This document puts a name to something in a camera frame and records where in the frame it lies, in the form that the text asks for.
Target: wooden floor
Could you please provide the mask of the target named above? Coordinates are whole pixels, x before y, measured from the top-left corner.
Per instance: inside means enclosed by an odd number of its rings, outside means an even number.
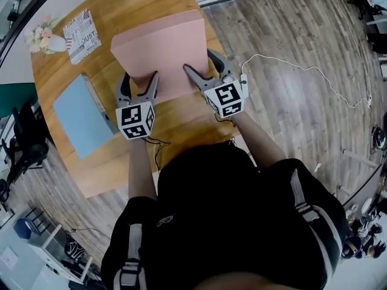
[[[372,111],[365,102],[355,109],[347,107],[316,70],[302,72],[258,57],[246,66],[251,115],[289,157],[301,159],[311,171],[321,163],[316,176],[330,192],[340,185],[356,190],[371,173],[367,166],[344,158],[342,149],[381,160],[381,154],[369,153],[369,135],[372,125],[382,124],[383,83],[356,8],[346,0],[339,4],[336,0],[234,0],[204,8],[235,71],[255,53],[304,67],[315,65],[354,104],[366,97],[365,75],[339,7],[369,65]],[[40,206],[68,230],[93,227],[108,236],[127,200],[125,189],[85,199],[54,148],[44,169],[28,171],[11,197]],[[107,238],[89,230],[74,237],[101,262]]]

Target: light blue folder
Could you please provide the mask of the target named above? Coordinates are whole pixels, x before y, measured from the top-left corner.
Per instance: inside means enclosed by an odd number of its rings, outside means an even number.
[[[54,102],[55,113],[80,159],[109,141],[118,129],[86,75],[79,75]]]

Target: white cube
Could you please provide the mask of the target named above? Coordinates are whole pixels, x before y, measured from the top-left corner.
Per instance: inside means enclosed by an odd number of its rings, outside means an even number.
[[[115,110],[120,131],[127,140],[147,137],[152,132],[155,112],[151,102],[128,105]]]
[[[204,95],[209,106],[221,118],[232,116],[244,109],[244,97],[239,80],[208,89]]]

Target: pink box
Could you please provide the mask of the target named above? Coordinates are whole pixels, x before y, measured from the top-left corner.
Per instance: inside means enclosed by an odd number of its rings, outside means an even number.
[[[141,92],[153,72],[159,72],[156,103],[198,91],[183,70],[185,63],[203,76],[209,72],[204,19],[198,10],[122,32],[113,37],[111,52]]]

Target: flower vase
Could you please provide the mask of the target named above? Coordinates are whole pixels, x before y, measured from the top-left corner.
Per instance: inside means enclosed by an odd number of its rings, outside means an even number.
[[[47,49],[50,51],[65,51],[67,49],[66,40],[61,36],[52,34],[50,41],[48,42]]]

